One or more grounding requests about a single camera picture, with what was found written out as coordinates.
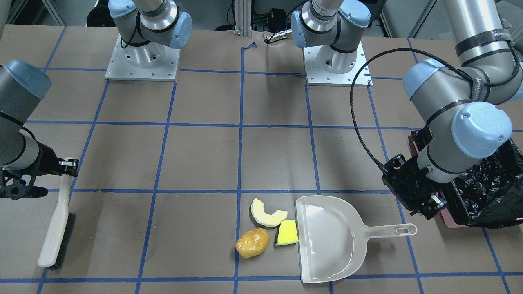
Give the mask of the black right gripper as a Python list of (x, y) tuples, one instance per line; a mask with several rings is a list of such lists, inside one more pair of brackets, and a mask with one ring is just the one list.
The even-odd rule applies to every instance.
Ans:
[(24, 169), (1, 168), (1, 198), (18, 200), (40, 198), (47, 195), (47, 188), (34, 186), (36, 177), (43, 175), (69, 175), (77, 177), (79, 160), (58, 158), (50, 147), (39, 147), (36, 160)]

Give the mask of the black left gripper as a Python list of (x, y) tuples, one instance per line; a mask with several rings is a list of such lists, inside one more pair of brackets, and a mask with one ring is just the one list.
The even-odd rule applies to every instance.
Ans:
[(422, 214), (430, 220), (446, 208), (447, 202), (436, 196), (443, 183), (429, 179), (430, 168), (419, 168), (417, 158), (405, 160), (400, 153), (390, 159), (382, 166), (382, 181), (411, 216)]

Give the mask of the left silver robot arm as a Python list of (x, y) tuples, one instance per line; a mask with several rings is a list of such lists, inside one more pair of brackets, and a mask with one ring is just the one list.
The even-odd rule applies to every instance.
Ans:
[(522, 97), (522, 62), (493, 0), (446, 0), (458, 68), (432, 56), (414, 65), (403, 87), (432, 139), (412, 158), (391, 158), (383, 182), (412, 214), (432, 219), (446, 205), (446, 183), (509, 140), (512, 122), (498, 105)]

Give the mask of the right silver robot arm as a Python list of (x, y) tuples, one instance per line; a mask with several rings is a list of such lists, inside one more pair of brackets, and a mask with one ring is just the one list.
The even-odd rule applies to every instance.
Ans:
[(34, 185), (43, 175), (77, 177), (77, 159), (58, 158), (53, 149), (38, 142), (25, 123), (50, 89), (50, 78), (19, 59), (1, 66), (0, 165), (1, 197), (18, 200), (41, 198), (47, 188)]

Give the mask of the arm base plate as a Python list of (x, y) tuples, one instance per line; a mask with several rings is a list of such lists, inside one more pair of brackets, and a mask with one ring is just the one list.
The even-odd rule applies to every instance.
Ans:
[(329, 45), (303, 48), (307, 84), (310, 86), (372, 86), (364, 47), (360, 42), (355, 52), (344, 54)]
[(122, 48), (120, 35), (116, 40), (105, 78), (107, 80), (166, 81), (177, 80), (179, 49), (149, 43), (141, 47)]

